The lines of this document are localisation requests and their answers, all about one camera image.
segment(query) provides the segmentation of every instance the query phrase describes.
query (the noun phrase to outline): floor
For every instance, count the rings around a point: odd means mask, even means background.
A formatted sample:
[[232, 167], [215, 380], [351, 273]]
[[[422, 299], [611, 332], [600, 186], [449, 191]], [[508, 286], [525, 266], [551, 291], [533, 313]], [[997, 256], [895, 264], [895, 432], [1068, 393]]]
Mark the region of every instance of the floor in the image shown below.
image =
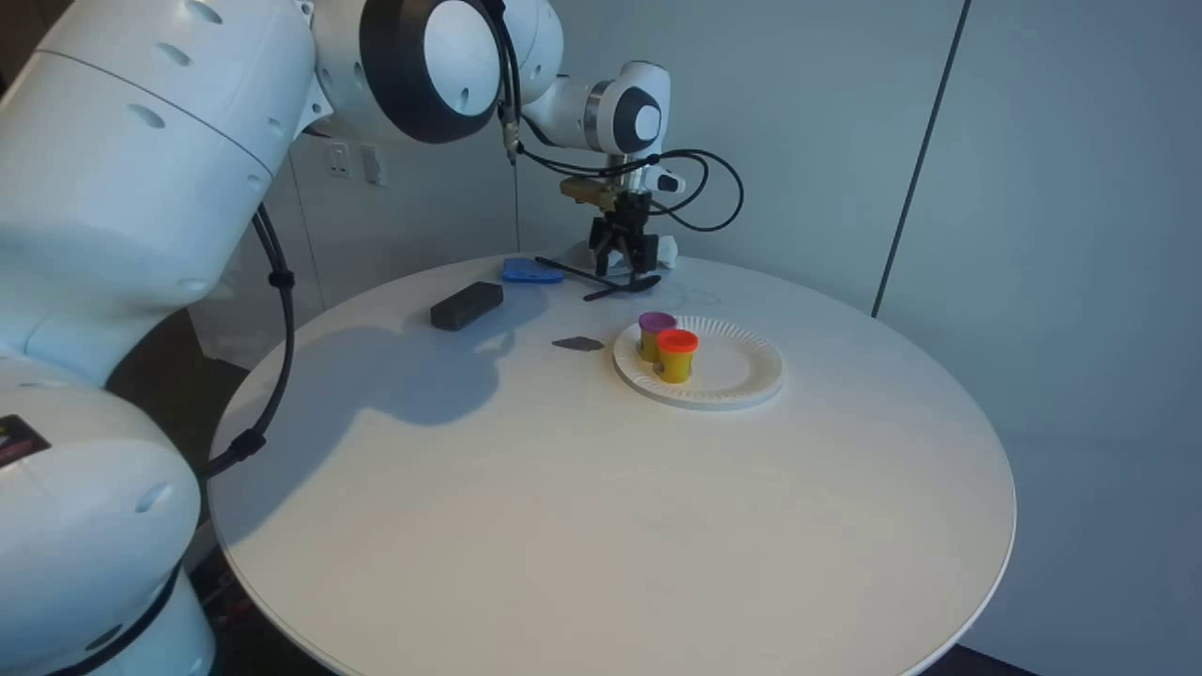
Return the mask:
[[[114, 373], [109, 392], [144, 405], [183, 460], [199, 467], [242, 376], [242, 368], [205, 360], [186, 317], [173, 317]], [[218, 635], [215, 676], [330, 676], [330, 669], [270, 627], [230, 576], [223, 551], [194, 555], [191, 565], [191, 582]], [[1025, 676], [1025, 669], [959, 647], [923, 676]]]

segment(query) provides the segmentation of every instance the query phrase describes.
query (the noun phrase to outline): black device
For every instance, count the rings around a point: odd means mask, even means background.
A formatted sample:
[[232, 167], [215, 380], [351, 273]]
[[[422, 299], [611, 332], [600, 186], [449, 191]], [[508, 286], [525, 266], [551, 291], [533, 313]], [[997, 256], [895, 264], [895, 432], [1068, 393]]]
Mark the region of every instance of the black device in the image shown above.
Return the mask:
[[443, 297], [436, 309], [427, 309], [427, 323], [441, 332], [462, 332], [478, 317], [492, 313], [502, 299], [502, 291], [492, 282], [473, 282], [449, 297]]

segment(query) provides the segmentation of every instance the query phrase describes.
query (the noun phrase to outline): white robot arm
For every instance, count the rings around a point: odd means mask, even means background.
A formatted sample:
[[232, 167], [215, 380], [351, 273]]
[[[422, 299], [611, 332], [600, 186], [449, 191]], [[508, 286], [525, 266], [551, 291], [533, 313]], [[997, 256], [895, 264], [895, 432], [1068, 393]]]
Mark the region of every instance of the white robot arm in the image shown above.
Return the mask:
[[290, 144], [446, 144], [494, 103], [656, 154], [670, 74], [558, 78], [545, 0], [76, 0], [0, 103], [0, 674], [205, 674], [199, 486], [103, 392], [215, 291]]

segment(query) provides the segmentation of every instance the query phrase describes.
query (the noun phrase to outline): white plate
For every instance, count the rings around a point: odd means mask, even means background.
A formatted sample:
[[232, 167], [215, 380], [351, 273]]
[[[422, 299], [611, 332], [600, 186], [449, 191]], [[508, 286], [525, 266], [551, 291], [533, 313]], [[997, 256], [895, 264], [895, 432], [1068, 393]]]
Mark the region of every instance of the white plate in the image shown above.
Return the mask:
[[781, 392], [784, 360], [774, 345], [734, 323], [699, 317], [679, 317], [675, 326], [704, 337], [689, 382], [665, 382], [655, 366], [637, 356], [637, 323], [615, 333], [608, 355], [633, 392], [699, 411], [751, 405]]

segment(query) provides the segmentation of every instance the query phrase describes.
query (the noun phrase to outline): round table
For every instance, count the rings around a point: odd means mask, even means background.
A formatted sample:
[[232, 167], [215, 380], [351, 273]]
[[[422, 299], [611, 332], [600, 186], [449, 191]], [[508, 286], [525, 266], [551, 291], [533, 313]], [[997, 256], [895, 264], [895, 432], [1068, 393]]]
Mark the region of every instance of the round table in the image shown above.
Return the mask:
[[[494, 266], [313, 320], [270, 445], [212, 480], [232, 576], [313, 658], [372, 676], [866, 676], [930, 665], [982, 617], [1015, 480], [911, 342], [704, 259], [637, 297], [502, 286], [478, 323], [427, 323]], [[781, 388], [737, 405], [632, 388], [608, 350], [637, 313], [744, 332]], [[218, 446], [273, 373], [277, 350]]]

